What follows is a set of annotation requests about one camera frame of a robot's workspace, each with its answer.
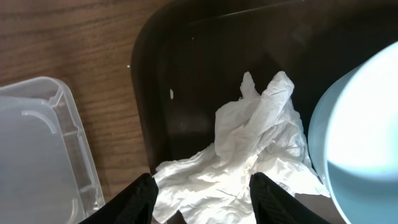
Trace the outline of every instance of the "container lid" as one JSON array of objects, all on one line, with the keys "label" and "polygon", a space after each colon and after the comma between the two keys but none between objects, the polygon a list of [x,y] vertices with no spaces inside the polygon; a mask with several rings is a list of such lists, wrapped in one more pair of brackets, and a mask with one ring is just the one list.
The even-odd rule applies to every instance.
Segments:
[{"label": "container lid", "polygon": [[69,88],[39,77],[0,88],[0,223],[78,223],[104,205]]}]

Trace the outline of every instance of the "plastic container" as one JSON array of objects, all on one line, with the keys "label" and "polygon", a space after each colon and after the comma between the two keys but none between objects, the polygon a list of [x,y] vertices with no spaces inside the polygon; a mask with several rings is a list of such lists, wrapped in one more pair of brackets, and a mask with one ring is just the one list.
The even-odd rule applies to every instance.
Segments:
[{"label": "plastic container", "polygon": [[398,42],[336,81],[313,112],[308,148],[349,223],[394,223],[398,209]]},{"label": "plastic container", "polygon": [[104,205],[69,88],[39,77],[0,87],[0,223],[78,223]]},{"label": "plastic container", "polygon": [[[216,110],[240,97],[244,72],[258,92],[284,70],[305,132],[335,81],[398,39],[395,0],[189,0],[156,12],[131,60],[150,169],[214,141]],[[331,200],[300,201],[344,223]],[[168,223],[183,223],[181,217]]]}]

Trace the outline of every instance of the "black tray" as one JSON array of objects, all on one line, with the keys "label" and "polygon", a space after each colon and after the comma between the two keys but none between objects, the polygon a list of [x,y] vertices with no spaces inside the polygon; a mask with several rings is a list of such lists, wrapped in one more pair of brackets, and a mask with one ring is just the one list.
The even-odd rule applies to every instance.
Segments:
[{"label": "black tray", "polygon": [[[159,10],[141,30],[131,59],[151,172],[214,141],[215,111],[238,100],[246,71],[258,92],[286,71],[307,133],[325,90],[398,40],[396,2],[191,0]],[[321,216],[340,222],[335,213]]]}]

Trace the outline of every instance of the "wood grain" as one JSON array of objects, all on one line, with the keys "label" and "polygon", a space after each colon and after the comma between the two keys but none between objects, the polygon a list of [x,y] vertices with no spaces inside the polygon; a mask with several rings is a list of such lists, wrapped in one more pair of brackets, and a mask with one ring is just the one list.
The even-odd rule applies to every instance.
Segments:
[{"label": "wood grain", "polygon": [[141,27],[167,2],[0,3],[0,85],[48,76],[70,87],[106,201],[149,171],[127,65]]}]

